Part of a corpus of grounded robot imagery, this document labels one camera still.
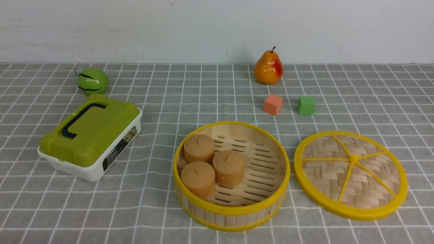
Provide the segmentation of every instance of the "orange candle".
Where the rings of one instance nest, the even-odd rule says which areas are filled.
[[[202,161],[188,164],[181,173],[181,180],[191,193],[206,200],[215,190],[214,168]]]
[[[203,134],[193,135],[184,143],[184,155],[187,164],[195,161],[212,164],[215,155],[214,140]]]
[[[213,166],[217,184],[231,188],[243,181],[246,158],[239,152],[224,150],[215,155]]]

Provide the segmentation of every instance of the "block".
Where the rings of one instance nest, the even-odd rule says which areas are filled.
[[[282,109],[283,98],[270,94],[264,102],[264,112],[276,116]]]
[[[315,112],[315,99],[311,96],[299,97],[297,113],[299,115],[312,115]]]

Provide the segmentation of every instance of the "green ball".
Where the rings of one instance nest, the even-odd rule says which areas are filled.
[[[107,74],[96,67],[82,70],[77,78],[77,86],[87,96],[92,93],[104,94],[109,87],[108,82]]]

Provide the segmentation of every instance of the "yellow rim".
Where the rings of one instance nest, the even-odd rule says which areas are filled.
[[[247,206],[240,206],[240,207],[226,207],[226,206],[220,206],[220,205],[216,205],[216,204],[212,204],[210,202],[204,201],[200,198],[198,198],[197,196],[195,196],[193,193],[191,193],[182,183],[180,176],[178,175],[178,170],[177,170],[177,163],[178,163],[178,155],[179,152],[181,151],[182,146],[184,145],[185,141],[192,135],[196,134],[197,132],[205,129],[205,128],[209,128],[212,126],[216,126],[216,125],[225,125],[225,124],[232,124],[232,125],[243,125],[246,127],[250,127],[253,128],[255,130],[258,130],[262,133],[264,133],[265,135],[269,136],[278,146],[279,149],[282,151],[284,157],[285,157],[285,164],[286,164],[286,172],[285,172],[285,178],[283,179],[282,184],[279,186],[279,188],[276,190],[276,192],[269,196],[267,199],[255,203],[255,204],[251,204],[251,205],[247,205]],[[216,123],[211,123],[208,125],[204,125],[202,127],[197,128],[196,130],[192,131],[189,135],[187,135],[184,140],[181,141],[181,143],[178,146],[178,149],[176,150],[175,153],[175,157],[173,160],[173,176],[175,179],[175,183],[176,185],[179,187],[180,191],[192,202],[194,203],[196,206],[203,208],[204,210],[210,211],[212,213],[215,214],[222,214],[222,215],[243,215],[243,214],[249,214],[252,212],[257,212],[259,210],[264,209],[265,207],[272,205],[273,203],[275,203],[276,201],[279,200],[279,198],[282,196],[282,194],[284,194],[284,192],[286,191],[288,182],[289,182],[289,174],[290,174],[290,165],[289,165],[289,159],[288,159],[288,155],[285,152],[285,149],[283,148],[283,146],[280,144],[280,142],[274,138],[273,135],[271,135],[270,133],[268,133],[267,131],[251,125],[251,124],[247,124],[244,122],[238,122],[238,121],[221,121],[221,122],[216,122]]]
[[[305,147],[314,141],[315,139],[330,135],[334,137],[337,142],[344,148],[344,150],[347,151],[346,147],[340,142],[334,135],[346,135],[346,136],[352,136],[359,139],[363,139],[374,146],[381,149],[395,164],[396,168],[398,169],[399,176],[401,178],[401,186],[399,188],[398,194],[395,195],[394,199],[390,201],[388,204],[381,206],[379,208],[373,208],[373,209],[360,209],[355,207],[350,207],[345,204],[342,204],[340,202],[334,201],[327,196],[325,196],[322,192],[320,192],[307,178],[303,167],[302,167],[302,153],[305,149]],[[351,132],[342,132],[342,131],[326,131],[326,132],[320,132],[313,134],[306,139],[304,139],[300,145],[297,147],[295,154],[294,154],[294,173],[295,177],[301,187],[301,189],[319,206],[323,207],[324,209],[328,210],[329,212],[332,212],[338,216],[344,217],[344,218],[350,218],[354,220],[361,220],[361,221],[372,221],[380,218],[384,218],[393,211],[395,211],[405,200],[407,197],[407,191],[408,191],[408,182],[407,182],[407,176],[405,174],[405,170],[402,167],[402,165],[399,163],[398,159],[384,146],[379,144],[378,142]]]
[[[187,214],[192,219],[194,219],[196,222],[198,222],[199,224],[202,224],[208,228],[211,228],[211,229],[214,229],[217,231],[226,231],[226,232],[247,231],[249,229],[253,229],[255,227],[258,227],[258,226],[264,224],[265,222],[267,222],[269,219],[271,219],[278,212],[278,210],[280,209],[280,207],[283,204],[283,200],[285,199],[285,196],[284,196],[282,198],[282,201],[279,203],[279,205],[277,205],[276,209],[261,221],[255,222],[254,224],[244,225],[244,226],[240,226],[240,227],[224,227],[224,226],[220,226],[220,225],[211,224],[209,222],[204,221],[203,219],[199,219],[190,210],[188,210],[187,206],[184,206],[180,196],[178,195],[178,192],[176,192],[176,197],[178,198],[178,201],[181,203],[181,206],[184,209],[184,211],[186,211]]]

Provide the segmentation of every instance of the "woven bamboo lid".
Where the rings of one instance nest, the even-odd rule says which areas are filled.
[[[355,133],[320,132],[306,138],[294,155],[294,169],[307,195],[345,218],[385,217],[407,195],[407,178],[394,155]]]

